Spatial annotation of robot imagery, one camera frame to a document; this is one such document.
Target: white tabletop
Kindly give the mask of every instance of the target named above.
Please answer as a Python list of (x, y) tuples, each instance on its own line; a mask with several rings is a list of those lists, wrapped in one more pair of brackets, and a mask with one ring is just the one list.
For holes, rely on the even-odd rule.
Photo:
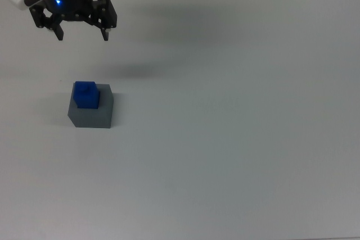
[(360, 235), (360, 0), (112, 2), (59, 42), (0, 0), (1, 240)]

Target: stacked blocks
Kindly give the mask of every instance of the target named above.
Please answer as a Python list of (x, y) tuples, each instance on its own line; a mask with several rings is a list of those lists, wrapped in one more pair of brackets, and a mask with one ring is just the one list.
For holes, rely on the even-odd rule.
[(77, 128), (110, 128), (113, 93), (108, 84), (76, 81), (67, 113)]

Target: gray block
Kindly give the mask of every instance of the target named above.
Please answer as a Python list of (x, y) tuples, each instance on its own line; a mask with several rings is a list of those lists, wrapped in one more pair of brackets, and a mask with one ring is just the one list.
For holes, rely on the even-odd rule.
[(114, 104), (114, 97), (110, 86), (108, 84), (96, 84), (100, 92), (98, 109), (82, 109), (78, 108), (73, 99), (74, 85), (71, 93), (69, 112), (67, 113), (73, 124), (77, 128), (110, 129)]

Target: blue cube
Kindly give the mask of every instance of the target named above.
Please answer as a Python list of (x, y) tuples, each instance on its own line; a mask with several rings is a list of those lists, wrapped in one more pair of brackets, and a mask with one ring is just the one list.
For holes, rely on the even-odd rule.
[(97, 109), (100, 93), (94, 81), (76, 81), (73, 99), (78, 108)]

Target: blue block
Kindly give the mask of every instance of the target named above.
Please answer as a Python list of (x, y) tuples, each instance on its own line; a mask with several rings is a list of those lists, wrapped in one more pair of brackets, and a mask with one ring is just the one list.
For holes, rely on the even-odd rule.
[(78, 108), (97, 109), (99, 105), (99, 90), (94, 81), (76, 81), (73, 99)]

